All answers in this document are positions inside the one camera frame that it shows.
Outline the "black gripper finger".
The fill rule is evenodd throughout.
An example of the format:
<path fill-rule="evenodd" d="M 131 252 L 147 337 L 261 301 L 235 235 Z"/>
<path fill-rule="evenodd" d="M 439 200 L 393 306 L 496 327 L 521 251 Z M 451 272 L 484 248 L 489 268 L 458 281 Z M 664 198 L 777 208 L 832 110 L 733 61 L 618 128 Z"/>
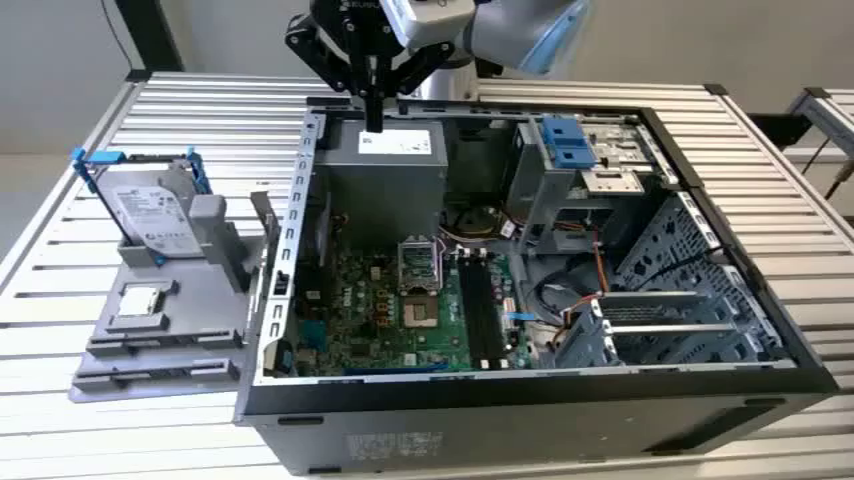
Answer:
<path fill-rule="evenodd" d="M 343 59 L 325 42 L 321 31 L 342 43 Z M 375 87 L 369 58 L 362 48 L 358 24 L 349 14 L 334 14 L 319 23 L 311 14 L 297 15 L 289 23 L 285 42 L 301 60 L 337 92 L 349 91 L 365 103 L 365 129 L 375 131 Z"/>
<path fill-rule="evenodd" d="M 433 72 L 446 63 L 455 51 L 451 42 L 429 45 L 409 56 L 397 66 L 393 60 L 403 53 L 403 48 L 386 49 L 377 56 L 373 79 L 373 132 L 383 131 L 385 101 L 398 94 L 410 94 Z"/>

